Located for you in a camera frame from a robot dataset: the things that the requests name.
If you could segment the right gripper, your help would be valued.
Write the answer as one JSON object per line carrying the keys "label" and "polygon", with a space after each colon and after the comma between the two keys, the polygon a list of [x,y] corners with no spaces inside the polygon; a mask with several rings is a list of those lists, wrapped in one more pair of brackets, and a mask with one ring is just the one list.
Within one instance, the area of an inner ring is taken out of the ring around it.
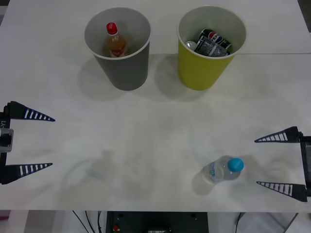
{"label": "right gripper", "polygon": [[308,201],[307,187],[311,186],[311,137],[304,136],[296,126],[258,138],[255,143],[300,143],[306,186],[293,183],[260,182],[256,184],[291,197],[300,202]]}

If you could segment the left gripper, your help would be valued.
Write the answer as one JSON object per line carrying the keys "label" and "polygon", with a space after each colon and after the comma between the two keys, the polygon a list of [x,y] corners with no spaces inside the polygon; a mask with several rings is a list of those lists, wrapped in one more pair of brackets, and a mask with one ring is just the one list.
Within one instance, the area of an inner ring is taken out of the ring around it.
{"label": "left gripper", "polygon": [[0,113],[0,169],[2,172],[0,184],[12,183],[53,165],[53,163],[6,165],[7,153],[11,151],[10,118],[55,122],[54,118],[16,101],[11,101],[4,106],[4,113]]}

